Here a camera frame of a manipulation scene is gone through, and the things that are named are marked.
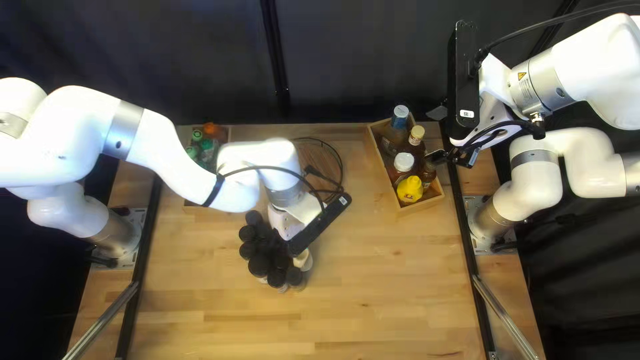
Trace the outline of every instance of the black cable tie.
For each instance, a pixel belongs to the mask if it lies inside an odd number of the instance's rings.
[[[222,183],[224,182],[225,182],[225,177],[220,174],[216,174],[216,184],[213,186],[213,189],[211,189],[211,193],[209,194],[209,197],[207,198],[207,200],[205,200],[202,203],[202,206],[204,208],[208,208],[213,202],[213,200],[216,199],[216,196],[218,196],[218,193],[220,192],[220,188],[222,187]]]

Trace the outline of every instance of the black wire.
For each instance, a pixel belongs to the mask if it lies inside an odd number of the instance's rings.
[[[220,175],[227,178],[231,175],[236,175],[240,172],[245,172],[249,170],[277,170],[277,171],[286,172],[289,175],[297,177],[300,181],[302,181],[305,185],[309,187],[311,192],[314,193],[314,196],[316,197],[316,199],[318,200],[318,203],[320,204],[320,208],[322,209],[322,211],[324,211],[324,203],[322,202],[322,199],[320,199],[320,196],[317,195],[318,191],[313,187],[313,185],[311,185],[302,175],[298,174],[295,171],[291,171],[288,168],[272,167],[268,165],[255,165],[255,166],[250,166],[245,168],[239,168],[237,170],[233,170],[233,171],[227,172],[226,174],[220,174]]]
[[[462,145],[461,147],[458,147],[458,148],[460,149],[461,152],[465,152],[465,150],[468,150],[467,148],[469,147],[469,145],[472,145],[474,142],[476,142],[478,139],[480,139],[486,133],[489,133],[490,131],[496,130],[499,127],[507,126],[507,125],[519,125],[523,129],[528,129],[530,131],[532,129],[534,129],[534,128],[537,128],[532,123],[530,123],[530,122],[528,122],[526,120],[520,120],[520,119],[496,122],[495,124],[487,126],[486,128],[478,131],[478,133],[476,133],[471,139],[469,139],[467,142],[465,142],[464,145]]]
[[[486,139],[484,139],[482,141],[479,141],[479,142],[476,142],[476,143],[473,143],[473,144],[469,145],[468,147],[464,148],[464,152],[473,151],[476,148],[478,148],[480,146],[483,146],[484,144],[486,144],[486,143],[492,141],[493,139],[495,139],[500,134],[500,132],[502,132],[502,131],[505,131],[505,130],[504,129],[499,129],[499,130],[494,131]]]
[[[522,28],[518,31],[514,31],[510,34],[504,35],[503,37],[497,39],[496,41],[490,42],[488,45],[480,48],[480,50],[478,50],[477,54],[476,54],[476,69],[475,71],[473,71],[473,74],[477,73],[477,70],[480,68],[480,65],[482,64],[482,61],[489,55],[489,52],[491,51],[491,49],[493,47],[495,47],[498,44],[501,44],[507,40],[511,40],[512,38],[518,37],[524,33],[528,33],[529,31],[535,30],[535,29],[539,29],[539,28],[546,28],[547,26],[552,26],[552,25],[556,25],[556,24],[560,24],[562,22],[566,22],[566,21],[571,21],[571,20],[575,20],[575,19],[579,19],[581,17],[585,17],[588,15],[593,15],[595,13],[599,13],[599,12],[606,12],[608,10],[613,10],[613,9],[617,9],[617,8],[624,8],[624,7],[628,7],[628,6],[640,6],[640,2],[638,1],[614,1],[612,3],[608,3],[608,4],[603,4],[603,5],[598,5],[598,6],[594,6],[588,9],[584,9],[584,10],[580,10],[577,12],[573,12],[567,15],[563,15],[563,16],[558,16],[558,17],[554,17],[553,19],[549,19],[543,22],[539,22],[537,24],[533,24],[531,26],[527,26],[526,28]]]
[[[344,178],[344,168],[342,167],[342,158],[340,157],[340,153],[338,153],[338,150],[336,150],[333,146],[331,146],[330,144],[326,143],[325,141],[320,140],[318,138],[313,138],[313,137],[310,137],[310,136],[303,136],[301,138],[295,138],[295,139],[292,139],[291,141],[296,141],[296,140],[313,140],[313,141],[317,141],[320,144],[322,144],[323,147],[327,146],[329,149],[332,150],[335,159],[338,161],[338,167],[340,168],[340,179],[338,181],[335,181],[335,180],[330,179],[329,177],[324,176],[322,174],[320,174],[320,178],[322,178],[324,180],[327,180],[330,183],[334,184],[336,186],[336,190],[344,190],[344,187],[342,187],[342,180]],[[326,202],[331,202],[331,201],[335,200],[336,197],[337,197],[336,195],[329,196],[325,201]]]

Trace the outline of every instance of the barcode sticker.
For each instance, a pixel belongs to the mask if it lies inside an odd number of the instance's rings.
[[[460,110],[460,116],[462,117],[473,118],[474,115],[474,112],[471,110]]]

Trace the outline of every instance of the wooden tray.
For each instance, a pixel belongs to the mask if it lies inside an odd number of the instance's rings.
[[[387,170],[385,168],[385,161],[382,158],[381,150],[378,148],[378,139],[380,138],[380,132],[385,127],[385,125],[391,121],[391,118],[372,122],[367,125],[367,134],[365,138],[367,139],[367,143],[369,143],[369,154],[376,158],[374,161],[378,164],[377,168],[379,170],[379,176],[384,177],[388,180],[388,193],[392,196],[396,201],[396,211],[399,214],[408,214],[413,213],[418,210],[430,208],[431,206],[437,205],[442,199],[444,199],[444,191],[442,191],[442,185],[440,185],[440,180],[436,176],[436,178],[431,183],[431,186],[427,189],[426,193],[418,200],[410,205],[401,204],[400,200],[397,198],[396,189],[394,189],[391,180],[387,174]],[[415,119],[413,118],[413,114],[409,113],[409,117],[407,118],[408,130],[415,126]]]

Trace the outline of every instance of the green bottle cap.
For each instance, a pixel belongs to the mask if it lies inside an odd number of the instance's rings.
[[[191,134],[191,139],[194,142],[199,142],[200,140],[202,140],[202,131],[200,130],[194,130],[193,133]]]
[[[209,150],[213,147],[213,141],[211,139],[203,139],[200,143],[202,150]]]
[[[185,151],[187,152],[187,155],[189,155],[191,159],[195,159],[196,156],[198,156],[198,149],[196,149],[193,146],[187,146]]]

